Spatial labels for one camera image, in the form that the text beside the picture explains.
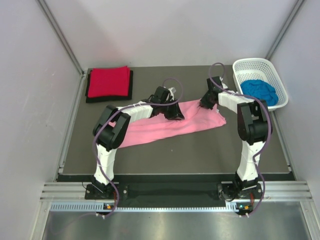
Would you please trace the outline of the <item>pink t shirt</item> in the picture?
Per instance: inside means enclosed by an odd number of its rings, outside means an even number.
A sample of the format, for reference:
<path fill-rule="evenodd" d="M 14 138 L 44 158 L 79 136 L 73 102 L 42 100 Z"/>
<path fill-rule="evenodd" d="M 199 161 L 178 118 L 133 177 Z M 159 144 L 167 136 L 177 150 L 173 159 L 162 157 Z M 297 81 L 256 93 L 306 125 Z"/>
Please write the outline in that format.
<path fill-rule="evenodd" d="M 226 124 L 225 118 L 217 107 L 206 109 L 200 107 L 199 100 L 180 102 L 178 104 L 184 119 L 169 120 L 163 114 L 151 116 L 153 108 L 143 101 L 118 109 L 130 116 L 129 125 L 123 137 L 115 142 L 114 149 L 151 143 L 178 135 L 185 135 Z"/>

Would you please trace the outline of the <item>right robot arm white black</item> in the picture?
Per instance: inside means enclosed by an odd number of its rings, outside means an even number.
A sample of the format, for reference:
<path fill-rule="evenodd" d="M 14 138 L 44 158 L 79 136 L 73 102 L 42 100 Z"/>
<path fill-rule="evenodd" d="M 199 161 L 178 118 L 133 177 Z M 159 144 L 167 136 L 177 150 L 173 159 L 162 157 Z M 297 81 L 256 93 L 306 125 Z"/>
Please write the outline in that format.
<path fill-rule="evenodd" d="M 218 76 L 208 78 L 208 90 L 200 100 L 200 107 L 212 110 L 216 106 L 229 109 L 237 115 L 237 132 L 242 140 L 241 159 L 230 190 L 221 195 L 245 198 L 259 188 L 260 155 L 272 133 L 270 116 L 265 101 L 256 101 L 223 88 Z"/>

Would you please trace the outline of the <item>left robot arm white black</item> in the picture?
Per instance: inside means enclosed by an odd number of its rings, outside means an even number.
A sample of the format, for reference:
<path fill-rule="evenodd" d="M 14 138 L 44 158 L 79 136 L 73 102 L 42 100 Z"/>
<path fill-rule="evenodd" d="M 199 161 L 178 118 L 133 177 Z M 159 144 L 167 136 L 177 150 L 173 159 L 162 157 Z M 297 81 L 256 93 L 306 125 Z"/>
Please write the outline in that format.
<path fill-rule="evenodd" d="M 179 100 L 174 97 L 175 92 L 174 87 L 159 86 L 147 99 L 123 107 L 108 105 L 104 109 L 92 131 L 96 156 L 96 170 L 91 181 L 94 193 L 106 199 L 115 191 L 112 185 L 115 156 L 130 124 L 159 114 L 167 120 L 180 121 L 185 118 Z"/>

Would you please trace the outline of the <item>blue t shirt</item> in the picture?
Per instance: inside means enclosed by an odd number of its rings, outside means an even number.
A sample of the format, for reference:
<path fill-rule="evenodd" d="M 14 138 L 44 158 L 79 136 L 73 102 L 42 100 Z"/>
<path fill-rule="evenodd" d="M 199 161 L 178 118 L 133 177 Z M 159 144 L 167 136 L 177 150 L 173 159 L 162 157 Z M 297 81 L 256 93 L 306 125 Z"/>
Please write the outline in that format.
<path fill-rule="evenodd" d="M 279 101 L 276 89 L 263 80 L 246 80 L 240 84 L 240 87 L 244 95 L 252 96 L 260 100 L 265 100 L 267 105 L 270 107 L 275 106 Z"/>

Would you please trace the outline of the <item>white plastic basket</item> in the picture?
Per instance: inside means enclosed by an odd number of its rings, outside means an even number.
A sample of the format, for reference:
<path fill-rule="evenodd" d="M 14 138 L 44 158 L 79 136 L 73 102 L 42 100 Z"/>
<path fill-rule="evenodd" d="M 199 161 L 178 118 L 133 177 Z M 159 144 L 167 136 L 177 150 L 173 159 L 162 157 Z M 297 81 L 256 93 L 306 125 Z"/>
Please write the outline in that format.
<path fill-rule="evenodd" d="M 243 58 L 236 60 L 232 65 L 233 80 L 240 94 L 243 93 L 241 84 L 248 80 L 261 80 L 275 89 L 278 101 L 274 106 L 269 106 L 270 112 L 284 107 L 289 97 L 274 65 L 264 58 Z"/>

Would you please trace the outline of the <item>folded red t shirt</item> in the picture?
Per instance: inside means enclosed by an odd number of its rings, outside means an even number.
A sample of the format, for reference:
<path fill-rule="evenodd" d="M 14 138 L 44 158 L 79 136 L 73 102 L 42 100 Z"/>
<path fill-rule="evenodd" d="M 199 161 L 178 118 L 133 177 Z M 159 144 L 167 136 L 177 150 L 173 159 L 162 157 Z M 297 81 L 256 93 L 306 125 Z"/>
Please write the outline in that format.
<path fill-rule="evenodd" d="M 90 73 L 87 97 L 128 97 L 130 95 L 131 70 L 127 66 L 93 68 Z"/>

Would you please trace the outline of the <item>folded black t shirt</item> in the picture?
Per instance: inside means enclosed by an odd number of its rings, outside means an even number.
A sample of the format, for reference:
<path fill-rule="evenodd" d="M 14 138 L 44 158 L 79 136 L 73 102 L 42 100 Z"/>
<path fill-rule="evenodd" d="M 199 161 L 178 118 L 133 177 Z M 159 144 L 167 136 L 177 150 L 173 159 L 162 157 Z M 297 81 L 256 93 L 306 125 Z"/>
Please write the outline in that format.
<path fill-rule="evenodd" d="M 129 85 L 128 85 L 127 96 L 110 95 L 110 96 L 100 96 L 100 97 L 89 97 L 88 96 L 92 71 L 93 70 L 91 69 L 86 77 L 87 84 L 86 84 L 86 90 L 85 90 L 85 102 L 87 104 L 101 103 L 101 102 L 108 102 L 108 101 L 128 101 L 128 100 L 132 99 L 133 76 L 134 76 L 134 72 L 132 70 L 129 71 Z"/>

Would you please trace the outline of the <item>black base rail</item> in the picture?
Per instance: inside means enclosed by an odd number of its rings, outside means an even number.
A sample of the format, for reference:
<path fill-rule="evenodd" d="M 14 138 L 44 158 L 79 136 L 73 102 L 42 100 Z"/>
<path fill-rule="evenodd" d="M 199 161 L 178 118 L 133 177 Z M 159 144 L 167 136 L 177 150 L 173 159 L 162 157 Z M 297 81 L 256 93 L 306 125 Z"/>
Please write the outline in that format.
<path fill-rule="evenodd" d="M 249 203 L 262 196 L 262 186 L 244 197 L 222 196 L 231 190 L 234 174 L 117 174 L 109 197 L 93 192 L 88 184 L 86 200 L 119 201 L 118 207 L 222 207 L 226 200 Z"/>

